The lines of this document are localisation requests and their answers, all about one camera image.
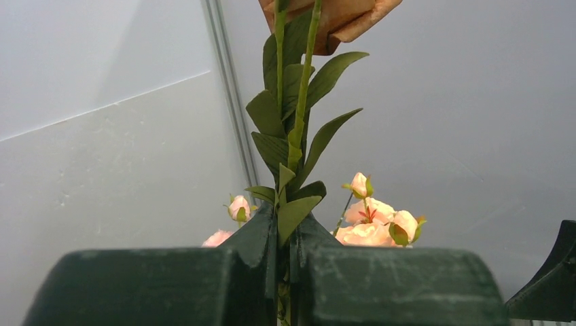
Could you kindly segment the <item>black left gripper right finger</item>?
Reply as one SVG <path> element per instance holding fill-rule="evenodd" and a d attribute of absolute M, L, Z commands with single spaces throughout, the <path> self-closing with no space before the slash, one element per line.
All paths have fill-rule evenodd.
<path fill-rule="evenodd" d="M 508 325 L 478 255 L 458 249 L 348 247 L 313 216 L 290 238 L 294 325 Z"/>

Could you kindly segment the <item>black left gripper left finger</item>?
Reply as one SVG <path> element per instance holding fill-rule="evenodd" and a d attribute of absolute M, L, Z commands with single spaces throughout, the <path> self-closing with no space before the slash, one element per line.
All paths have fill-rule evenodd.
<path fill-rule="evenodd" d="M 25 325 L 275 325 L 271 204 L 215 248 L 74 251 L 35 295 Z"/>

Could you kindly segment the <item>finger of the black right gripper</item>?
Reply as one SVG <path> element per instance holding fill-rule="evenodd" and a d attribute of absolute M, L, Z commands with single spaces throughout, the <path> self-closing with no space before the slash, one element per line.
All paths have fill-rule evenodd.
<path fill-rule="evenodd" d="M 575 320 L 575 221 L 562 221 L 543 265 L 505 305 L 511 319 Z"/>

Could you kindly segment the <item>brown wilted flower stem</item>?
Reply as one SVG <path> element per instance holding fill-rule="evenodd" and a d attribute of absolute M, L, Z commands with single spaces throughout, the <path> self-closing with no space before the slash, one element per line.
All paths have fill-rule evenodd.
<path fill-rule="evenodd" d="M 273 187 L 249 188 L 270 208 L 268 255 L 274 260 L 266 288 L 277 323 L 296 325 L 299 289 L 298 228 L 326 196 L 323 182 L 307 178 L 335 133 L 352 118 L 345 113 L 308 138 L 310 112 L 343 72 L 364 52 L 337 54 L 380 22 L 397 1 L 261 1 L 270 29 L 263 47 L 264 89 L 246 110 L 256 129 L 252 139 L 274 178 Z"/>

